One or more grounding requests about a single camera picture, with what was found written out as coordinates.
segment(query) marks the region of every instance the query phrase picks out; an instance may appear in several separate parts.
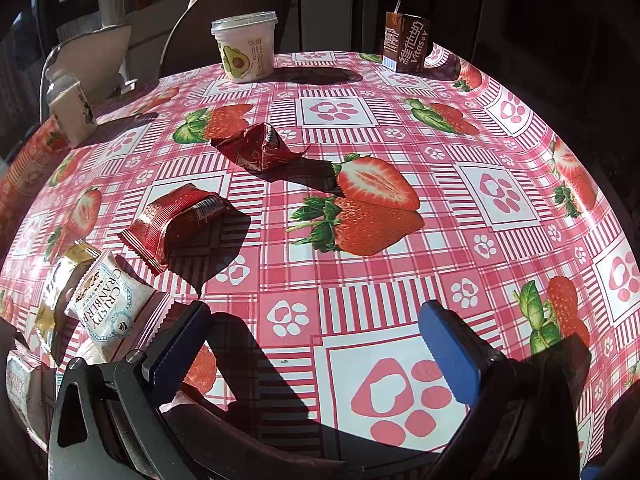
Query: tablecloth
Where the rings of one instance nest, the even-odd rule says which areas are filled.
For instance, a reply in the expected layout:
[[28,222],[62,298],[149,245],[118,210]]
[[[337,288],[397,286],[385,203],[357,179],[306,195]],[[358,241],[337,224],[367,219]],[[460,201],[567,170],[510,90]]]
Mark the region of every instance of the tablecloth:
[[[452,398],[418,333],[420,304],[437,298],[521,360],[534,329],[514,293],[534,280],[545,300],[550,279],[566,276],[592,354],[576,413],[584,464],[630,380],[640,331],[638,266],[584,168],[509,89],[437,45],[418,75],[333,51],[282,54],[276,66],[271,78],[248,84],[226,80],[220,65],[204,67],[106,108],[95,138],[71,153],[15,237],[0,273],[13,323],[25,330],[32,322],[50,268],[47,239],[93,187],[100,200],[90,243],[123,255],[182,303],[202,286],[212,311],[241,318],[255,337],[266,360],[254,391],[262,441],[360,463],[371,476],[412,475],[468,409]],[[208,142],[174,140],[187,114],[229,104],[252,105],[243,118],[272,124],[292,151],[309,146],[308,171],[261,178]],[[293,244],[310,229],[288,232],[299,224],[292,214],[311,195],[331,196],[322,171],[351,153],[401,173],[417,193],[423,227],[373,256]],[[579,180],[575,174],[587,191],[578,181],[562,186]],[[186,248],[173,271],[153,276],[117,234],[147,203],[187,182],[228,197],[242,216]],[[63,336],[60,371],[86,333],[68,322]],[[234,400],[220,373],[206,396],[223,407]],[[357,438],[392,446],[371,452]]]

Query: blue gripper pad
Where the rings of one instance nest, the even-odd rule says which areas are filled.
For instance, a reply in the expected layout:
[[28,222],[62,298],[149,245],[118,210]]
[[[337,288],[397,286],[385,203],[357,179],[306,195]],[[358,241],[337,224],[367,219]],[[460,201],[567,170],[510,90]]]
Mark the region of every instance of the blue gripper pad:
[[592,465],[584,467],[580,473],[580,480],[595,480],[600,474],[600,468]]
[[418,314],[418,329],[458,402],[472,406],[480,392],[481,369],[464,341],[466,333],[450,319],[438,301],[425,302]]

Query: chair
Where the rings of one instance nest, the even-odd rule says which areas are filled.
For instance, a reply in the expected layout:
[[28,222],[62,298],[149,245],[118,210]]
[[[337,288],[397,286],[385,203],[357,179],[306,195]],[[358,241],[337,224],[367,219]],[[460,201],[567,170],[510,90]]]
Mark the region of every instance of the chair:
[[220,63],[220,51],[211,35],[211,22],[260,10],[275,10],[278,17],[274,32],[277,52],[292,0],[197,0],[178,20],[164,46],[160,59],[160,77]]
[[47,56],[40,79],[40,122],[49,117],[45,72],[65,68],[74,73],[91,104],[99,104],[120,85],[118,72],[127,53],[130,25],[110,25],[63,41]]

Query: red snack wrapper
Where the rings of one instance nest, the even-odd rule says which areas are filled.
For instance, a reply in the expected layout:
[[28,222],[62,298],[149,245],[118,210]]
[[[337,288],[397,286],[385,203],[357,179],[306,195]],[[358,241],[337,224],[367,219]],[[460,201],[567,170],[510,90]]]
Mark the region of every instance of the red snack wrapper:
[[148,204],[118,237],[144,260],[152,273],[160,274],[167,268],[169,248],[191,238],[201,226],[232,207],[229,200],[216,192],[185,184]]
[[232,163],[249,171],[267,171],[304,155],[292,152],[273,126],[254,124],[227,139],[211,139],[211,145]]

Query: barcode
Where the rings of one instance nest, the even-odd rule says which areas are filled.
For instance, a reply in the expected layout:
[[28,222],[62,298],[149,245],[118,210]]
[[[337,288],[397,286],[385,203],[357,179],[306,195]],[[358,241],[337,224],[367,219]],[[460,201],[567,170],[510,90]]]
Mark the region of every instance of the barcode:
[[223,200],[218,196],[210,196],[204,200],[200,200],[196,205],[192,206],[198,215],[198,220],[204,220],[217,213],[225,206]]

